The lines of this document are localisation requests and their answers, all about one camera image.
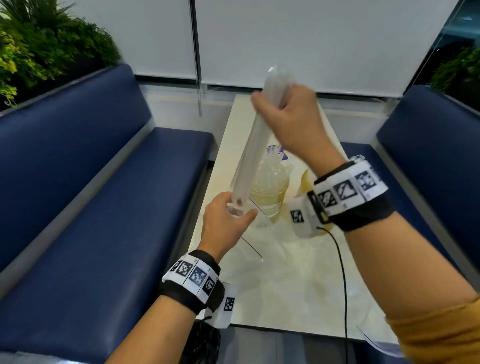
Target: wall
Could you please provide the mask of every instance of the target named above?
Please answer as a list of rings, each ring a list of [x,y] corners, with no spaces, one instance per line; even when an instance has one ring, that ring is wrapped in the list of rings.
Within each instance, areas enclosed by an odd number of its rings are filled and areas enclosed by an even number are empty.
[[[196,89],[143,85],[142,91],[157,126],[212,133],[216,145],[210,159],[215,160],[235,99],[234,92],[202,93],[200,117]],[[321,99],[320,103],[341,142],[370,143],[386,118],[383,102]]]

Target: bench backrest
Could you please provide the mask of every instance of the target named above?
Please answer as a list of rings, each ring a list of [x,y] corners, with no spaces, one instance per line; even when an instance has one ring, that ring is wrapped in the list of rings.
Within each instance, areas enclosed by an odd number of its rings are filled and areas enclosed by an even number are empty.
[[[377,137],[480,267],[478,114],[427,86],[414,86]]]
[[[127,65],[0,118],[0,271],[150,119]]]

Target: hand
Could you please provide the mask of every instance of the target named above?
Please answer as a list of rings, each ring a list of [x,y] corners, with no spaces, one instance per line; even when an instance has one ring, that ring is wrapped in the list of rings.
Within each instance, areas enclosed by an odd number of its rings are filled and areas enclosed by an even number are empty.
[[[241,218],[227,210],[232,192],[222,192],[205,207],[204,228],[199,250],[209,253],[217,263],[233,248],[246,229],[255,220],[258,210],[250,210]]]
[[[252,104],[282,146],[305,161],[317,176],[345,163],[325,131],[317,95],[310,88],[293,85],[282,110],[272,106],[260,92],[252,95]]]

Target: white table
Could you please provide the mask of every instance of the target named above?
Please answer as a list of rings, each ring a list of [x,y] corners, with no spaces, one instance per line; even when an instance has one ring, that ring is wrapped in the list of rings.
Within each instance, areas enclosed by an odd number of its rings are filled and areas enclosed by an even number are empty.
[[[332,142],[345,155],[325,113],[325,128]],[[255,111],[250,96],[237,95],[228,120],[220,150],[215,161],[210,182],[197,225],[190,243],[190,250],[198,246],[202,233],[204,208],[223,191],[231,190],[235,170],[250,134]],[[300,186],[305,163],[292,157],[294,169],[285,202],[293,198]],[[294,331],[300,333],[345,337],[343,280],[337,250],[329,235],[312,239],[296,237],[285,204],[281,217],[275,224],[288,252],[285,262],[283,250],[275,241],[250,241],[263,255],[263,262],[244,241],[240,240],[222,260],[220,278],[237,286],[238,296],[232,324],[253,328]],[[355,266],[343,232],[332,230],[342,253],[348,289],[357,294],[348,301],[348,337],[365,340],[357,329],[374,307],[373,320],[377,339],[396,342],[384,322],[381,311],[372,299]]]

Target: white roller blind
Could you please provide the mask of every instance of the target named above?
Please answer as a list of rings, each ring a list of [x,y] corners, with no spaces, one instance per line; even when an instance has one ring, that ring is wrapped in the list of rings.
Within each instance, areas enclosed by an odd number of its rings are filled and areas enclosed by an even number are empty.
[[[281,62],[318,92],[398,97],[457,0],[201,0],[202,82],[262,87]]]
[[[188,0],[75,2],[71,12],[105,28],[136,74],[196,78]]]

